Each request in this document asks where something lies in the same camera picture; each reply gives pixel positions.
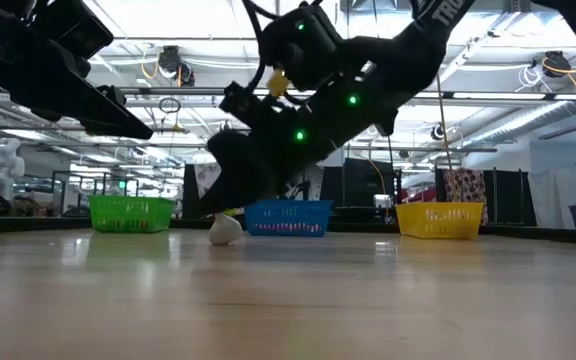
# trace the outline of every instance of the plastic basket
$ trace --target plastic basket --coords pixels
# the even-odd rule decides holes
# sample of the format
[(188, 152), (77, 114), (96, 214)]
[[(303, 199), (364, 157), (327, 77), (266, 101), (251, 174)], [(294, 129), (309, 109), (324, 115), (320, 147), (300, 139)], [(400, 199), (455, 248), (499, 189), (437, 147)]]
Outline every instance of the plastic basket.
[(326, 234), (332, 201), (266, 200), (245, 208), (250, 235), (311, 236)]
[(100, 232), (152, 233), (167, 230), (175, 203), (162, 198), (91, 195), (92, 227)]
[(415, 203), (397, 206), (403, 235), (422, 239), (476, 239), (483, 203)]

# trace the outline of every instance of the ceiling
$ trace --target ceiling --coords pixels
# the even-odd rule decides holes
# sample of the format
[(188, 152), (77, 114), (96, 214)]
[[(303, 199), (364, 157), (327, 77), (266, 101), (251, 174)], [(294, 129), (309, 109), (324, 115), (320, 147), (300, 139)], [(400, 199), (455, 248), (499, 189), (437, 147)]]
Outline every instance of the ceiling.
[[(179, 0), (84, 2), (116, 37), (112, 45), (91, 59), (93, 70), (89, 80), (93, 84), (132, 88), (174, 85), (162, 76), (149, 78), (155, 71), (157, 54), (164, 45), (180, 46), (183, 59), (195, 72), (197, 88), (223, 88), (233, 80), (246, 84), (257, 67), (257, 44), (241, 1), (201, 0), (191, 4)], [(294, 9), (299, 2), (256, 1), (263, 8), (278, 13)], [(411, 21), (406, 1), (399, 8), (395, 8), (393, 2), (378, 1), (376, 17), (372, 8), (367, 11), (367, 3), (372, 2), (352, 1), (351, 5), (354, 6), (351, 6), (351, 11), (347, 11), (346, 1), (325, 0), (322, 6), (343, 37), (393, 37)], [(573, 32), (556, 12), (544, 8), (536, 10), (527, 14), (505, 14), (501, 11), (501, 2), (482, 0), (482, 5), (469, 13), (452, 34), (440, 71), (442, 90), (504, 94), (576, 91), (568, 77), (541, 77), (542, 81), (539, 81), (540, 74), (528, 69), (533, 59), (543, 58), (544, 53), (550, 50), (563, 51), (573, 69), (576, 69), (576, 37)], [(262, 26), (268, 23), (263, 17), (260, 17), (260, 21)], [(486, 36), (493, 29), (495, 36)], [(467, 61), (455, 61), (463, 56)], [(426, 99), (417, 99), (401, 109), (395, 133), (391, 137), (393, 147), (437, 146), (430, 137), (430, 129), (441, 119), (439, 102), (430, 98), (435, 89), (436, 85), (431, 86)], [(233, 126), (242, 126), (216, 108), (219, 97), (213, 93), (207, 91), (205, 94), (176, 96), (182, 104), (182, 109), (176, 114), (165, 114), (159, 110), (158, 104), (165, 97), (163, 95), (148, 98), (129, 96), (128, 106), (136, 116), (158, 131), (164, 129), (148, 143), (90, 137), (68, 129), (78, 126), (75, 120), (68, 119), (59, 123), (62, 131), (23, 130), (21, 127), (35, 129), (45, 126), (47, 122), (31, 116), (27, 109), (15, 106), (0, 94), (0, 126), (16, 129), (7, 133), (0, 131), (0, 136), (18, 136), (30, 143), (77, 143), (77, 146), (52, 146), (51, 149), (61, 156), (85, 158), (91, 163), (143, 163), (144, 157), (135, 156), (134, 149), (130, 147), (147, 148), (148, 145), (160, 145), (157, 149), (148, 148), (151, 151), (146, 149), (147, 157), (153, 158), (151, 160), (210, 161), (210, 157), (200, 149), (206, 139), (226, 121)], [(446, 126), (451, 129), (452, 140), (457, 141), (518, 109), (538, 105), (499, 99), (446, 100), (444, 115)], [(175, 123), (190, 133), (171, 131)], [(370, 146), (385, 140), (374, 128), (369, 128), (352, 145)], [(419, 154), (425, 156), (428, 152), (420, 151)], [(370, 151), (370, 156), (377, 160), (389, 158), (387, 151), (379, 150)]]

